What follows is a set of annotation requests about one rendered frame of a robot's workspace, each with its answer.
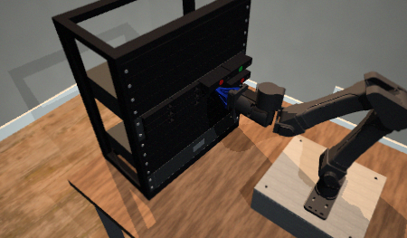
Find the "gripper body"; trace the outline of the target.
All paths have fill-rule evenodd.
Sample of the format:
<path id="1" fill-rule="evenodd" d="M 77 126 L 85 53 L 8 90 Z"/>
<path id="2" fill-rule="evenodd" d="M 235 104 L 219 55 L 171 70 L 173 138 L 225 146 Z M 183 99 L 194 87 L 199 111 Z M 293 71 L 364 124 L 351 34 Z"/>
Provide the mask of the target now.
<path id="1" fill-rule="evenodd" d="M 227 110 L 232 109 L 231 119 L 237 118 L 240 114 L 250 119 L 250 114 L 255 102 L 242 96 L 249 88 L 249 85 L 243 83 L 238 90 L 229 90 L 227 95 Z M 238 111 L 237 111 L 238 110 Z M 239 113 L 240 112 L 240 113 Z"/>

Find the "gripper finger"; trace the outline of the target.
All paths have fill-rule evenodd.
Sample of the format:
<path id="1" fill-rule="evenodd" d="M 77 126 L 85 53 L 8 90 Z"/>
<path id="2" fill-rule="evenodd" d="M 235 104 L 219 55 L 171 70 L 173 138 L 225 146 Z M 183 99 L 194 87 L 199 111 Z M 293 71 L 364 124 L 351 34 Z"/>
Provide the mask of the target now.
<path id="1" fill-rule="evenodd" d="M 216 93 L 217 93 L 217 92 L 216 92 Z M 223 91 L 223 90 L 222 90 L 222 93 L 228 94 L 228 91 Z M 220 98 L 220 100 L 221 100 L 223 106 L 227 109 L 227 103 L 220 97 L 220 95 L 219 95 L 218 93 L 217 93 L 217 95 L 219 96 L 219 98 Z"/>
<path id="2" fill-rule="evenodd" d="M 219 88 L 217 88 L 215 91 L 220 95 L 220 97 L 227 103 L 227 95 L 228 94 L 224 94 L 224 93 L 222 93 L 222 90 L 223 91 L 229 91 L 229 90 L 238 90 L 238 89 L 240 89 L 239 87 L 238 88 L 221 88 L 221 87 L 219 87 Z"/>

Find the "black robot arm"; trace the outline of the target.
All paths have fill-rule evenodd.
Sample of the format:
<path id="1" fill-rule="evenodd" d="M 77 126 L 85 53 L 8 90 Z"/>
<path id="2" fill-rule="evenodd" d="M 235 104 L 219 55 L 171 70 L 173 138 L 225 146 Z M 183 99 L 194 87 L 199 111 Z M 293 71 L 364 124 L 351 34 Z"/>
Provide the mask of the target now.
<path id="1" fill-rule="evenodd" d="M 320 182 L 317 181 L 304 209 L 326 220 L 338 196 L 337 190 L 341 190 L 339 183 L 341 181 L 342 187 L 345 182 L 347 169 L 378 140 L 395 130 L 407 129 L 407 90 L 370 71 L 364 75 L 364 80 L 344 90 L 317 100 L 281 107 L 285 91 L 275 83 L 263 82 L 257 83 L 255 91 L 247 89 L 242 94 L 255 102 L 249 113 L 250 119 L 264 128 L 272 125 L 275 111 L 278 112 L 273 133 L 283 137 L 294 137 L 327 120 L 370 110 L 349 134 L 319 157 Z"/>

